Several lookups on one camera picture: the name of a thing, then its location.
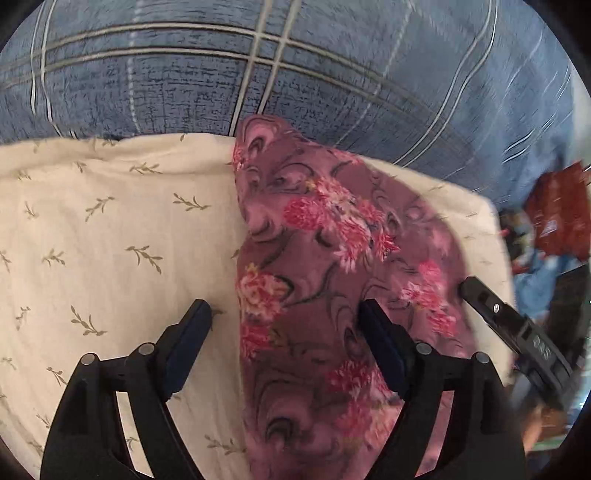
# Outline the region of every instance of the metal screw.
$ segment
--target metal screw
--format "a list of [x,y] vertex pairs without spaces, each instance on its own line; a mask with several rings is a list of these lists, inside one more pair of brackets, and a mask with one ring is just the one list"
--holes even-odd
[[428,355],[433,351],[428,343],[417,343],[417,352],[421,355]]
[[141,355],[149,355],[153,351],[154,351],[154,344],[153,343],[142,343],[142,345],[140,345],[138,348],[138,352]]
[[90,365],[94,361],[95,361],[95,354],[93,354],[93,353],[87,353],[87,354],[83,355],[82,358],[80,359],[80,363],[82,365]]
[[478,360],[481,364],[487,364],[488,362],[491,361],[491,357],[489,357],[484,352],[477,352],[476,353],[476,360]]

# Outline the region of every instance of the pink floral fabric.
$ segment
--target pink floral fabric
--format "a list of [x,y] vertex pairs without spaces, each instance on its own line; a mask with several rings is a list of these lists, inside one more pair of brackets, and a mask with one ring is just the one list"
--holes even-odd
[[[232,165],[249,230],[236,291],[253,477],[361,480],[402,401],[356,326],[358,304],[377,299],[415,340],[470,356],[458,244],[408,187],[282,119],[246,119]],[[420,472],[437,460],[450,402]]]

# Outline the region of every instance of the blue cloth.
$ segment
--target blue cloth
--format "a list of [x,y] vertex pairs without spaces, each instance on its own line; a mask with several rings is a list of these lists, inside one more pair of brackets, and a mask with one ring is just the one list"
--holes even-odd
[[0,53],[0,142],[306,137],[520,205],[567,156],[569,60],[522,0],[46,0]]
[[514,277],[517,311],[532,320],[542,318],[554,296],[556,278],[579,266],[581,262],[572,255],[545,256],[536,250],[529,272]]

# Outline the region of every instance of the red bag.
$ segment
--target red bag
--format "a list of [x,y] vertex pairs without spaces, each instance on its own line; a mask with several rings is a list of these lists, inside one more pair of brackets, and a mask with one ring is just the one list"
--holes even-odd
[[586,261],[591,244],[591,218],[581,162],[544,173],[525,203],[535,230],[536,248],[548,255],[570,254]]

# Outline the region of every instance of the bedsheet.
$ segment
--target bedsheet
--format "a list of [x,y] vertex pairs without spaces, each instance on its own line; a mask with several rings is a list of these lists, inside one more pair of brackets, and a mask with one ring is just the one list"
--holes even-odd
[[0,52],[0,142],[233,135],[252,113],[520,205],[569,153],[569,59],[522,0],[46,0]]
[[[233,143],[169,134],[0,148],[0,436],[34,477],[79,358],[127,355],[202,298],[213,307],[213,329],[168,407],[207,479],[249,478],[235,294],[246,226]],[[509,261],[486,199],[367,161],[421,193],[456,234],[468,272],[513,303]],[[467,310],[479,349],[505,378],[509,350]],[[129,404],[119,398],[134,464],[149,473]]]

